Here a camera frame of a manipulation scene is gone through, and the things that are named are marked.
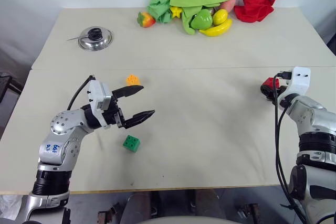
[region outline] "green block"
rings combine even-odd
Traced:
[[[140,140],[137,139],[136,137],[130,136],[130,135],[127,136],[127,138],[126,138],[126,140],[123,144],[123,146],[126,149],[129,149],[132,152],[137,152],[139,145],[140,145]]]

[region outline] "tabletop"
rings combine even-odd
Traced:
[[[110,89],[129,74],[144,89],[118,102],[125,118],[155,109],[130,129],[98,129],[81,145],[70,180],[73,193],[278,184],[275,171],[274,106],[260,93],[266,78],[287,68],[160,70],[31,70],[0,141],[0,194],[26,194],[35,181],[39,146],[50,120],[66,109],[89,74]],[[307,95],[336,111],[336,67],[311,67]],[[73,109],[88,103],[82,91]],[[122,143],[141,145],[136,153]],[[280,155],[289,178],[298,152],[295,123],[285,117]]]
[[[63,9],[32,69],[191,69],[229,67],[327,67],[336,57],[298,8],[275,8],[262,22],[234,20],[218,37],[183,30],[180,19],[142,28],[145,8]],[[91,26],[113,32],[112,44],[84,51],[76,40]]]

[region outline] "yellow banana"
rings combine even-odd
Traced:
[[[215,26],[220,25],[227,19],[227,10],[219,9],[213,16],[213,23]]]
[[[219,26],[214,26],[206,30],[198,30],[198,31],[207,36],[214,37],[214,36],[221,35],[224,32],[228,31],[231,24],[232,24],[232,19],[228,18],[223,23],[221,23]]]

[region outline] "red towel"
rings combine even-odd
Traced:
[[[243,0],[244,6],[235,6],[234,11],[238,19],[253,23],[262,21],[268,14],[273,12],[275,0]]]

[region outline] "metal pot lid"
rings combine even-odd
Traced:
[[[88,51],[98,51],[107,48],[113,41],[113,33],[100,26],[91,26],[82,31],[78,45]]]

